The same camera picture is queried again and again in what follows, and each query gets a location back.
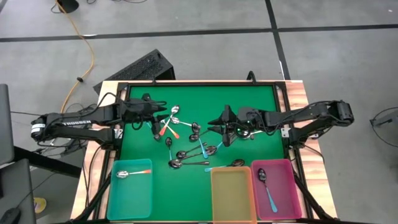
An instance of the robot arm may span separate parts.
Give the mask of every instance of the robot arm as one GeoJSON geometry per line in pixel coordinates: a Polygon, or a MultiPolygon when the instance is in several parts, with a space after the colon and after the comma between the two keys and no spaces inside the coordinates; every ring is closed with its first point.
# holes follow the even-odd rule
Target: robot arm
{"type": "Polygon", "coordinates": [[[299,146],[309,136],[322,136],[332,126],[349,126],[354,122],[351,107],[344,101],[320,101],[308,106],[288,112],[265,111],[250,107],[240,108],[235,115],[230,106],[226,105],[221,116],[208,124],[208,128],[223,136],[223,144],[229,146],[232,134],[240,138],[247,138],[254,131],[263,131],[273,135],[285,124],[314,120],[302,128],[291,128],[285,137],[290,146],[299,146]]]}
{"type": "Polygon", "coordinates": [[[30,136],[37,142],[54,138],[73,138],[93,140],[98,144],[111,146],[114,140],[120,137],[117,130],[105,128],[95,131],[74,128],[74,126],[82,124],[114,126],[131,123],[133,129],[139,129],[144,122],[152,123],[152,134],[157,135],[160,131],[159,122],[168,116],[167,114],[154,116],[154,113],[166,110],[159,103],[165,104],[165,102],[152,101],[149,94],[144,94],[141,99],[131,98],[108,106],[97,107],[91,111],[44,114],[31,123],[30,136]],[[134,123],[138,123],[139,126],[135,128],[134,123]]]}

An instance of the orange cable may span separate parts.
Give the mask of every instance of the orange cable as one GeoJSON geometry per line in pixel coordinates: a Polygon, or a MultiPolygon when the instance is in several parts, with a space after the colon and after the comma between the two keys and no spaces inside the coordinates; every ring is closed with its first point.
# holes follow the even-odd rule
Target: orange cable
{"type": "MultiPolygon", "coordinates": [[[[55,0],[55,3],[58,5],[58,7],[60,8],[60,10],[63,12],[63,14],[66,15],[66,17],[67,17],[67,18],[69,19],[69,21],[72,23],[72,26],[73,26],[73,28],[75,29],[77,35],[78,35],[82,40],[84,40],[84,41],[86,42],[88,48],[90,48],[90,52],[91,52],[91,65],[90,65],[89,69],[84,73],[84,75],[81,76],[81,78],[83,79],[86,75],[88,75],[88,74],[92,71],[92,69],[93,69],[93,67],[94,67],[94,50],[93,50],[93,48],[91,47],[90,43],[88,43],[88,41],[79,33],[79,30],[77,29],[76,24],[73,22],[72,18],[66,13],[66,11],[64,10],[64,8],[58,3],[57,0],[55,0]]],[[[62,107],[61,107],[61,113],[64,112],[65,107],[66,107],[66,105],[67,105],[67,103],[68,103],[68,100],[69,100],[69,98],[70,98],[70,95],[73,93],[73,91],[75,90],[75,88],[77,87],[78,84],[79,84],[79,81],[76,81],[76,83],[74,84],[74,86],[72,87],[72,89],[69,91],[69,93],[68,93],[67,97],[65,98],[65,101],[63,102],[63,105],[62,105],[62,107]]]]}

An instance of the plastic bin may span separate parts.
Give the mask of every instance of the plastic bin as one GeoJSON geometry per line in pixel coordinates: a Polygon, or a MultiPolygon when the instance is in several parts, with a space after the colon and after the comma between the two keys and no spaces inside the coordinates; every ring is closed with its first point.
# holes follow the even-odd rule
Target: plastic bin
{"type": "Polygon", "coordinates": [[[251,164],[257,215],[261,220],[281,220],[301,218],[299,198],[293,176],[292,165],[288,159],[253,161],[251,164]],[[267,174],[266,184],[278,209],[274,213],[268,199],[264,183],[257,178],[262,168],[267,174]]]}
{"type": "Polygon", "coordinates": [[[133,174],[125,179],[116,177],[121,170],[138,172],[152,170],[150,159],[115,161],[111,174],[108,212],[109,220],[147,218],[152,212],[152,172],[133,174]]]}
{"type": "Polygon", "coordinates": [[[257,223],[250,168],[212,169],[211,199],[213,222],[257,223]]]}

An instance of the yellow object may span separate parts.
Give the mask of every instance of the yellow object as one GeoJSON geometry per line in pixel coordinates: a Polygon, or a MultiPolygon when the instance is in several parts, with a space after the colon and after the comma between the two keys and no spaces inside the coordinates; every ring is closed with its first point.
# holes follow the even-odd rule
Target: yellow object
{"type": "Polygon", "coordinates": [[[40,214],[47,206],[47,201],[44,198],[33,198],[35,205],[35,213],[40,214]]]}
{"type": "Polygon", "coordinates": [[[250,168],[213,168],[211,201],[213,223],[257,223],[250,168]]]}
{"type": "MultiPolygon", "coordinates": [[[[89,74],[91,72],[91,70],[94,67],[94,50],[91,47],[91,45],[88,43],[88,41],[79,33],[79,30],[77,29],[75,23],[73,22],[72,18],[65,12],[64,8],[58,3],[57,0],[55,0],[55,3],[58,5],[58,7],[61,9],[61,11],[63,12],[64,15],[66,15],[66,17],[69,19],[69,21],[72,23],[73,28],[75,29],[77,35],[86,42],[88,48],[90,48],[90,52],[91,52],[91,65],[89,67],[89,69],[85,72],[85,74],[83,76],[81,76],[81,78],[84,78],[87,74],[89,74]]],[[[64,112],[65,107],[68,103],[68,100],[70,98],[70,95],[73,93],[73,91],[75,90],[76,86],[79,84],[79,81],[76,81],[76,83],[74,84],[74,86],[72,87],[72,89],[69,91],[67,97],[65,98],[65,101],[63,102],[63,105],[61,107],[61,113],[64,112]]]]}

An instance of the pink plastic bin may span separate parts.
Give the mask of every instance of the pink plastic bin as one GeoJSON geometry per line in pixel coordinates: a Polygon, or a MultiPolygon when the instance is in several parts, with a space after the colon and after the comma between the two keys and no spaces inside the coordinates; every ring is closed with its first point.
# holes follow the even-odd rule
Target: pink plastic bin
{"type": "Polygon", "coordinates": [[[301,218],[302,213],[292,165],[288,159],[253,161],[251,173],[256,211],[261,220],[301,218]],[[264,183],[257,178],[257,172],[260,168],[263,168],[267,174],[266,184],[278,208],[277,213],[274,213],[271,209],[264,183]]]}

